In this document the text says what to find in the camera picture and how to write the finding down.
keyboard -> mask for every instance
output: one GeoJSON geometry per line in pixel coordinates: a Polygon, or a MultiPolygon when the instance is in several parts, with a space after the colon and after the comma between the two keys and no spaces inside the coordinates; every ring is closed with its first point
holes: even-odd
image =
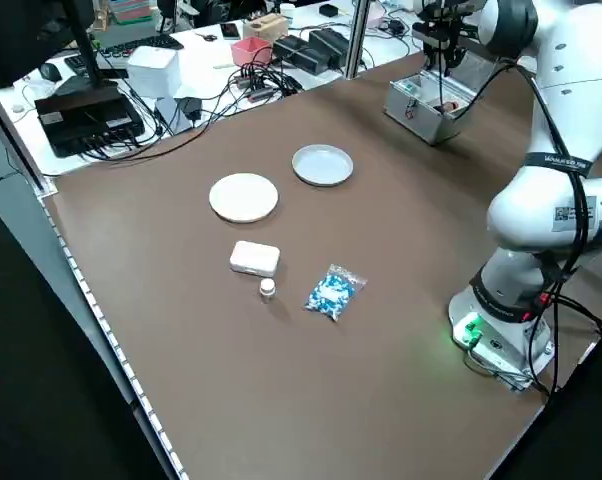
{"type": "MultiPolygon", "coordinates": [[[[132,42],[120,43],[113,47],[101,50],[101,55],[97,55],[97,64],[100,69],[125,69],[128,65],[128,58],[137,47],[157,47],[170,50],[181,50],[183,45],[177,42],[170,35],[154,35],[152,37],[141,38],[132,42]]],[[[65,63],[79,77],[87,77],[87,71],[83,60],[79,55],[66,57],[65,63]]]]}

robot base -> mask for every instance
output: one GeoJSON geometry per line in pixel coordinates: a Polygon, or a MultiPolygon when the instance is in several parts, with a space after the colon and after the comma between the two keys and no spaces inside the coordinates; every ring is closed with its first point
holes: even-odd
{"type": "MultiPolygon", "coordinates": [[[[472,359],[504,381],[513,390],[532,383],[528,345],[533,322],[508,323],[488,314],[468,286],[450,301],[448,315],[452,338],[472,359]],[[470,342],[477,341],[470,351],[470,342]]],[[[534,371],[538,375],[554,357],[550,328],[542,318],[532,343],[534,371]]]]}

metal pole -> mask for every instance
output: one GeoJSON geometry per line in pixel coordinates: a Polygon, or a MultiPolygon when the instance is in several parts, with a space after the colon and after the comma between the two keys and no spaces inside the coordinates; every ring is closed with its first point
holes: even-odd
{"type": "Polygon", "coordinates": [[[81,59],[83,60],[83,65],[88,73],[90,84],[94,88],[100,87],[103,75],[94,58],[92,43],[88,38],[88,34],[85,33],[85,28],[83,28],[83,25],[81,24],[81,16],[79,15],[79,9],[75,4],[75,0],[61,0],[61,3],[65,9],[66,16],[68,17],[68,23],[70,24],[70,30],[72,30],[74,40],[77,42],[77,47],[79,47],[79,53],[81,53],[81,59]]]}
{"type": "Polygon", "coordinates": [[[16,163],[16,167],[23,173],[28,183],[41,194],[49,193],[48,182],[43,178],[39,167],[17,133],[16,127],[3,109],[1,102],[0,140],[5,146],[8,155],[16,163]]]}
{"type": "Polygon", "coordinates": [[[359,64],[361,63],[361,51],[363,49],[363,40],[365,38],[365,26],[368,20],[368,11],[372,0],[357,0],[354,9],[354,23],[352,24],[350,37],[350,48],[348,48],[348,58],[345,62],[345,78],[352,80],[357,76],[359,64]]]}

bottle cap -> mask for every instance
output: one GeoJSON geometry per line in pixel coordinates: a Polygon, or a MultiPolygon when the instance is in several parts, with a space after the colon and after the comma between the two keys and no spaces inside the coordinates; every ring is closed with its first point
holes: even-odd
{"type": "Polygon", "coordinates": [[[275,291],[274,280],[271,278],[264,278],[261,280],[261,286],[259,290],[263,295],[272,295],[275,291]]]}

white desk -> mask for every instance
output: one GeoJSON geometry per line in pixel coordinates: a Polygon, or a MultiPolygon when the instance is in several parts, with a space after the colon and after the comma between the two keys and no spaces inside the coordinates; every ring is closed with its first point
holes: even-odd
{"type": "MultiPolygon", "coordinates": [[[[298,8],[295,13],[294,25],[292,28],[302,28],[307,26],[321,25],[328,22],[338,23],[350,23],[354,7],[350,0],[333,0],[330,2],[340,10],[347,12],[348,15],[339,15],[337,17],[327,18],[319,14],[319,7],[322,4],[309,5],[306,7],[298,8]]],[[[411,13],[398,12],[393,15],[396,18],[402,19],[407,25],[412,25],[416,21],[416,16],[411,13]]],[[[242,27],[241,21],[236,22],[239,26],[239,31],[242,27]]],[[[350,36],[349,27],[333,27],[335,30],[342,33],[345,37],[350,36]]],[[[299,32],[298,30],[291,30],[291,34],[299,35],[308,39],[309,30],[299,32]]],[[[371,34],[384,35],[380,32],[369,32],[371,34]]],[[[230,47],[232,41],[226,41],[221,35],[221,28],[219,25],[212,25],[208,27],[199,28],[196,30],[187,30],[179,32],[173,35],[175,39],[183,44],[185,48],[179,51],[179,63],[181,69],[181,80],[182,85],[176,94],[176,97],[196,97],[196,98],[210,98],[218,95],[223,87],[226,85],[230,75],[237,70],[237,67],[232,63],[232,53],[230,47]],[[213,42],[205,41],[199,34],[214,34],[217,36],[217,40],[213,42]],[[226,66],[225,68],[215,68],[219,66],[226,66]]],[[[364,41],[364,48],[369,52],[363,53],[362,60],[372,67],[371,59],[369,55],[374,58],[374,63],[382,65],[392,60],[396,60],[408,53],[414,53],[417,51],[417,47],[414,45],[420,45],[420,42],[413,42],[412,38],[405,37],[406,43],[410,46],[410,51],[406,45],[394,38],[376,38],[366,36],[364,41]]],[[[55,58],[51,60],[58,68],[63,76],[63,80],[73,75],[69,67],[67,67],[62,58],[55,58]]],[[[286,73],[294,77],[296,80],[308,90],[315,88],[320,85],[329,83],[337,78],[341,77],[341,73],[335,71],[327,71],[318,76],[312,76],[308,73],[303,72],[299,69],[286,69],[286,73]]],[[[79,168],[83,168],[89,163],[95,160],[87,160],[87,157],[80,157],[74,155],[67,158],[59,158],[52,152],[52,148],[39,124],[36,111],[33,110],[33,102],[35,98],[43,98],[54,89],[54,85],[50,82],[46,82],[41,79],[38,70],[33,71],[30,75],[30,82],[34,82],[36,85],[41,85],[41,89],[38,93],[35,89],[28,87],[24,80],[19,80],[15,83],[12,88],[6,88],[0,90],[0,102],[2,103],[5,110],[8,112],[10,118],[15,122],[17,131],[23,138],[26,146],[30,150],[32,157],[37,162],[40,170],[49,175],[62,175],[79,168]],[[32,109],[29,113],[13,113],[12,107],[14,104],[21,104],[25,107],[26,111],[32,109]]],[[[122,90],[126,90],[125,85],[121,85],[122,90]]],[[[234,95],[239,95],[237,91],[233,91],[234,95]]],[[[154,107],[154,100],[144,99],[148,106],[154,107]]],[[[218,103],[217,111],[234,102],[233,95],[226,93],[221,97],[218,103]]],[[[260,106],[265,102],[260,103],[249,103],[247,100],[239,102],[239,110],[246,110],[260,106]]],[[[217,104],[217,100],[204,100],[202,102],[202,109],[211,111],[217,104]]],[[[208,114],[202,115],[204,122],[209,118],[208,114]]],[[[139,137],[139,141],[143,141],[148,138],[153,132],[153,128],[146,123],[146,133],[139,137]]]]}

